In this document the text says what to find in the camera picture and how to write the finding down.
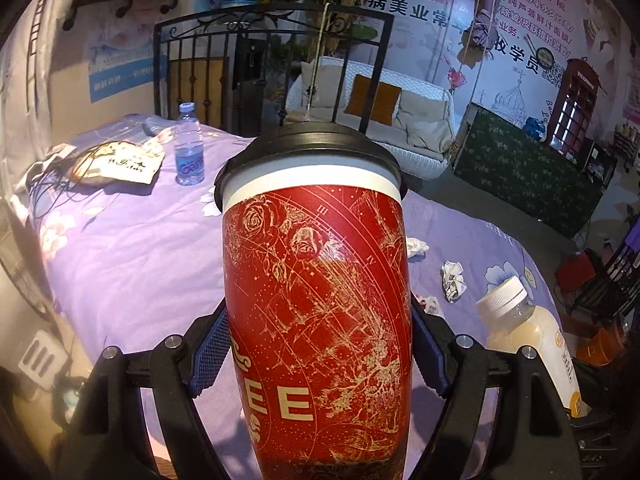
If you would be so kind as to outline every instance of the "blue gripper pad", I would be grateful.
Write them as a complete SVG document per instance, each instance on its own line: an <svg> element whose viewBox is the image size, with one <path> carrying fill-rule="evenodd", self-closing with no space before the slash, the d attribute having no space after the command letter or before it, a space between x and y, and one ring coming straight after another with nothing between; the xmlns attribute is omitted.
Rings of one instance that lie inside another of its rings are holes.
<svg viewBox="0 0 640 480"><path fill-rule="evenodd" d="M194 355L193 376L189 382L192 397L199 396L214 383L230 347L229 325L224 308Z"/></svg>
<svg viewBox="0 0 640 480"><path fill-rule="evenodd" d="M436 390L439 396L446 398L451 384L447 380L445 356L414 306L411 313L415 363L418 365L424 383Z"/></svg>

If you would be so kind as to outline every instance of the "purple bedsheet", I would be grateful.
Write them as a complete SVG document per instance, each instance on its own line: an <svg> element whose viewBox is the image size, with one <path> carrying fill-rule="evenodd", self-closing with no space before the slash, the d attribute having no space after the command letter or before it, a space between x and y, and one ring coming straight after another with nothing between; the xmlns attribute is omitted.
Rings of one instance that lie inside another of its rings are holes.
<svg viewBox="0 0 640 480"><path fill-rule="evenodd" d="M111 138L142 140L168 124L148 116L127 116L78 137L87 147ZM200 196L225 161L250 139L206 128L202 184L178 186L172 146L152 187L114 184L104 190L79 190L58 200L51 211L48 191L32 214L40 218L46 269L56 306L69 319L89 357L105 346L124 352L153 348L165 336L184 333L195 317L210 314L224 295L221 218L204 217ZM32 191L34 196L38 189ZM418 296L435 296L455 333L484 343L487 330L474 304L488 286L517 275L531 300L558 314L551 294L531 257L496 226L471 218L409 192L402 201L406 235L430 249L410 260L411 288ZM440 268L460 262L468 286L457 303L444 298ZM412 418L405 466L407 477L429 441L444 401L425 386L414 365ZM490 435L495 392L486 396L476 447L466 472L476 470ZM162 442L152 395L143 392L147 424ZM213 387L195 401L204 427L231 478L258 479L260 474L244 421L233 363L229 356Z"/></svg>

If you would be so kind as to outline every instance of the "white bottle cap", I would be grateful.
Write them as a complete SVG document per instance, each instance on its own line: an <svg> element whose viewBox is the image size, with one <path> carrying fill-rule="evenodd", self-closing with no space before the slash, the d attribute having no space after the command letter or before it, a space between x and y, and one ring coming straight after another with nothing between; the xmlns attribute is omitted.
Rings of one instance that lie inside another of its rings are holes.
<svg viewBox="0 0 640 480"><path fill-rule="evenodd" d="M476 309L483 319L491 322L504 316L522 303L526 297L527 291L524 290L520 279L517 276L511 276L478 301Z"/></svg>

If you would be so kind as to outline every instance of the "pillow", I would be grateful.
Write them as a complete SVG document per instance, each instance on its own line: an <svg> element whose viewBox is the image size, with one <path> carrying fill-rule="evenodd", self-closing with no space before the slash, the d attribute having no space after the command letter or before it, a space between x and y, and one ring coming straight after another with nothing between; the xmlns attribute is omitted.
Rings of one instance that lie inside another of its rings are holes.
<svg viewBox="0 0 640 480"><path fill-rule="evenodd" d="M314 63L302 62L302 105L306 107L306 99L308 90L311 86L311 79L314 73ZM333 108L335 106L335 96L338 93L338 85L340 84L340 76L342 75L342 66L339 65L320 65L318 74L316 75L316 92L314 93L311 105L316 108ZM340 103L338 108L344 106L344 90L346 83L342 86L342 94L340 95Z"/></svg>
<svg viewBox="0 0 640 480"><path fill-rule="evenodd" d="M406 125L409 145L437 153L446 152L453 143L449 121L428 121L425 117L420 119L409 121Z"/></svg>
<svg viewBox="0 0 640 480"><path fill-rule="evenodd" d="M427 121L439 121L449 117L449 102L429 99L409 90L402 90L398 115L394 120L396 128L406 129L411 120L417 120L414 116L420 116Z"/></svg>
<svg viewBox="0 0 640 480"><path fill-rule="evenodd" d="M369 77L364 77L361 74L356 75L353 80L353 89L351 89L351 98L344 113L362 117L370 83L371 79ZM373 101L373 108L371 109L371 120L391 126L393 114L396 110L396 102L400 97L401 91L402 89L399 86L380 82L376 98Z"/></svg>

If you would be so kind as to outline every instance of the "green patterned cloth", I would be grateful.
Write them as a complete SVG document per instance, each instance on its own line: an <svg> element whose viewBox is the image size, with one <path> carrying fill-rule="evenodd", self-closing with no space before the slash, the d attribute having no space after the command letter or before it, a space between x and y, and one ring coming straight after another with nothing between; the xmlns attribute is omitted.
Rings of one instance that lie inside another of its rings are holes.
<svg viewBox="0 0 640 480"><path fill-rule="evenodd" d="M572 238L602 197L558 152L478 108L454 173Z"/></svg>

